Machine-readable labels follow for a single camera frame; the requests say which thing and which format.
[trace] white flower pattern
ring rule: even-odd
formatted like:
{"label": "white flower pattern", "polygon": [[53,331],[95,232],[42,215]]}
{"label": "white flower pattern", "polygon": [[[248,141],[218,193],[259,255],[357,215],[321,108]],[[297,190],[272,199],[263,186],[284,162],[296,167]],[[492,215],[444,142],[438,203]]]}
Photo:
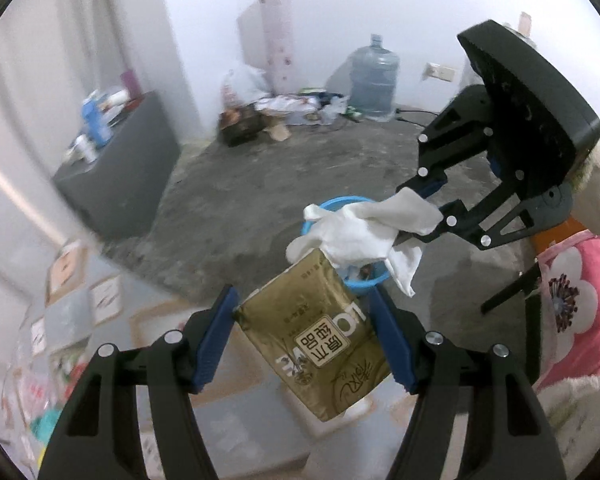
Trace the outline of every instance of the white flower pattern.
{"label": "white flower pattern", "polygon": [[575,247],[555,257],[545,278],[555,313],[555,362],[558,363],[571,351],[574,335],[592,327],[598,311],[598,294],[593,285],[582,279],[582,256]]}

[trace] orange object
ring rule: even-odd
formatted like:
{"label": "orange object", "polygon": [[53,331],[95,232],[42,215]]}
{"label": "orange object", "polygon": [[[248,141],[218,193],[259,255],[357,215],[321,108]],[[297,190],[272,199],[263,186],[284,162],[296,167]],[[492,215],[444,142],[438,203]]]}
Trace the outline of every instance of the orange object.
{"label": "orange object", "polygon": [[575,218],[569,217],[567,220],[556,227],[542,231],[531,237],[531,242],[534,245],[536,254],[540,254],[547,250],[552,245],[566,240],[580,231],[584,231],[586,227],[578,222]]}

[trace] white tissue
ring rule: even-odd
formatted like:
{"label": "white tissue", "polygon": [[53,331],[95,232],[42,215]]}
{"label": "white tissue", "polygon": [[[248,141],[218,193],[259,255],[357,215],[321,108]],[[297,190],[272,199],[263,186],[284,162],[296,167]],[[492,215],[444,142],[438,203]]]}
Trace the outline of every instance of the white tissue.
{"label": "white tissue", "polygon": [[294,264],[320,248],[336,269],[384,262],[398,288],[411,297],[424,244],[411,238],[394,248],[395,237],[399,230],[430,234],[442,218],[438,208],[408,187],[383,202],[347,204],[334,212],[311,204],[304,219],[315,223],[288,245],[286,259]]}

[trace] gold tissue package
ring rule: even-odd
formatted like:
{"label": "gold tissue package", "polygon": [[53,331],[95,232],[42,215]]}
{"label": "gold tissue package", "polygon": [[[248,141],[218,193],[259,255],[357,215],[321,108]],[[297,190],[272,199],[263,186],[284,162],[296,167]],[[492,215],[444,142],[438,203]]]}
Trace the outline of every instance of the gold tissue package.
{"label": "gold tissue package", "polygon": [[365,397],[390,372],[370,319],[319,249],[251,294],[235,319],[322,421]]}

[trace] silver screw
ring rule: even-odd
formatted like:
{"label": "silver screw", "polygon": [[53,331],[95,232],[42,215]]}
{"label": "silver screw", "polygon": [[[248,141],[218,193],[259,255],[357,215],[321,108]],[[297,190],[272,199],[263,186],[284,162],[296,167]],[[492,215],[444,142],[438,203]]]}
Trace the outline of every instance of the silver screw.
{"label": "silver screw", "polygon": [[498,357],[506,357],[509,355],[509,349],[502,344],[497,344],[493,346],[493,353]]}
{"label": "silver screw", "polygon": [[445,340],[444,336],[440,332],[427,332],[427,335],[424,336],[424,339],[427,340],[427,343],[432,345],[442,345],[442,342]]}
{"label": "silver screw", "polygon": [[180,330],[169,330],[164,335],[164,340],[173,345],[182,341],[182,332]]}
{"label": "silver screw", "polygon": [[113,354],[113,352],[115,352],[116,347],[113,346],[111,343],[106,343],[104,345],[102,345],[100,348],[98,348],[98,355],[100,357],[109,357],[110,355]]}

